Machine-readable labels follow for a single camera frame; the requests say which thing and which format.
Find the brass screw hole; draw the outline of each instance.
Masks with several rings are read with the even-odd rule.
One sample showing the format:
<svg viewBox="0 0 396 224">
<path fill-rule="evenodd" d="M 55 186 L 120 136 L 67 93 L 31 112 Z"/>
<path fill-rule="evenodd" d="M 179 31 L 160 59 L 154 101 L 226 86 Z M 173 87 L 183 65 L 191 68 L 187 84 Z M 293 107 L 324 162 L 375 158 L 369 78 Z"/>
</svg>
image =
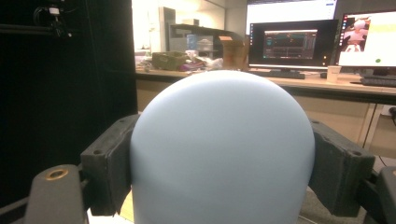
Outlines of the brass screw hole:
<svg viewBox="0 0 396 224">
<path fill-rule="evenodd" d="M 69 173 L 68 170 L 66 169 L 58 169 L 58 170 L 54 170 L 51 171 L 49 173 L 46 174 L 46 179 L 47 180 L 57 180 L 57 179 L 61 179 L 64 176 L 66 176 Z"/>
</svg>

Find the cable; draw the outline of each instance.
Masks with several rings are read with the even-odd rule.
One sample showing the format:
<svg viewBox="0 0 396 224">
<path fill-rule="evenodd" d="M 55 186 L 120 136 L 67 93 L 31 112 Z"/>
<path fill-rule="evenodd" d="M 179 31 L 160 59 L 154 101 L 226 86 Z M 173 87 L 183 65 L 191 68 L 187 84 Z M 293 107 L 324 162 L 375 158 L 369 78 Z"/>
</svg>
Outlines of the cable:
<svg viewBox="0 0 396 224">
<path fill-rule="evenodd" d="M 391 116 L 392 116 L 393 124 L 396 126 L 396 106 L 391 107 L 391 108 L 389 109 L 389 113 L 390 113 Z"/>
<path fill-rule="evenodd" d="M 44 7 L 38 7 L 35 9 L 35 12 L 33 13 L 33 22 L 36 26 L 41 26 L 40 24 L 40 13 L 46 10 Z"/>
<path fill-rule="evenodd" d="M 384 166 L 387 166 L 387 165 L 385 164 L 384 160 L 382 160 L 382 157 L 381 157 L 381 156 L 378 156 L 378 158 L 382 161 L 382 163 L 384 164 Z"/>
</svg>

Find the computer monitor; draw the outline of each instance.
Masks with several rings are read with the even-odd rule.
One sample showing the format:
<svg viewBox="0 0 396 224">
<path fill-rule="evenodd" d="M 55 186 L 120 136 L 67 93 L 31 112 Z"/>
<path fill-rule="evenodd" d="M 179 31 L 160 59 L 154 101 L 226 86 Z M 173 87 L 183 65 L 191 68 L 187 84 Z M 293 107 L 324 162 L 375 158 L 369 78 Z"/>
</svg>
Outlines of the computer monitor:
<svg viewBox="0 0 396 224">
<path fill-rule="evenodd" d="M 250 24 L 250 68 L 326 70 L 338 20 Z"/>
<path fill-rule="evenodd" d="M 334 18 L 337 0 L 247 0 L 247 28 L 251 23 L 319 21 Z"/>
<path fill-rule="evenodd" d="M 386 75 L 396 68 L 396 9 L 345 13 L 336 63 L 356 69 L 374 69 Z"/>
</svg>

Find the cardboard box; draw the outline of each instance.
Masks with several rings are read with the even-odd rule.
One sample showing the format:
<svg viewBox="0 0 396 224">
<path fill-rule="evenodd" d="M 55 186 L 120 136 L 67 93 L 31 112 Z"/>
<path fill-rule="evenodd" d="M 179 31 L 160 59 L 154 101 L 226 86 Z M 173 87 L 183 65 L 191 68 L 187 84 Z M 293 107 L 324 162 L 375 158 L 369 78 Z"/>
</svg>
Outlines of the cardboard box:
<svg viewBox="0 0 396 224">
<path fill-rule="evenodd" d="M 243 40 L 233 40 L 229 36 L 219 36 L 223 46 L 223 69 L 244 70 L 247 46 Z"/>
<path fill-rule="evenodd" d="M 182 64 L 190 57 L 178 51 L 152 53 L 152 65 L 163 70 L 178 71 Z"/>
</svg>

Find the black panel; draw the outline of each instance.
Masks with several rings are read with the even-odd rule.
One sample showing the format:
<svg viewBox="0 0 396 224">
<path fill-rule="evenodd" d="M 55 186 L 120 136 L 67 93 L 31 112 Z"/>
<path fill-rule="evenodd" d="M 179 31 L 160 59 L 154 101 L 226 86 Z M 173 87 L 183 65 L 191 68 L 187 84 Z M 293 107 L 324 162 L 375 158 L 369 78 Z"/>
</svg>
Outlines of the black panel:
<svg viewBox="0 0 396 224">
<path fill-rule="evenodd" d="M 131 1 L 73 1 L 70 38 L 29 21 L 43 2 L 0 6 L 0 208 L 28 196 L 41 171 L 79 164 L 115 120 L 137 112 Z M 3 29 L 14 25 L 27 32 Z"/>
</svg>

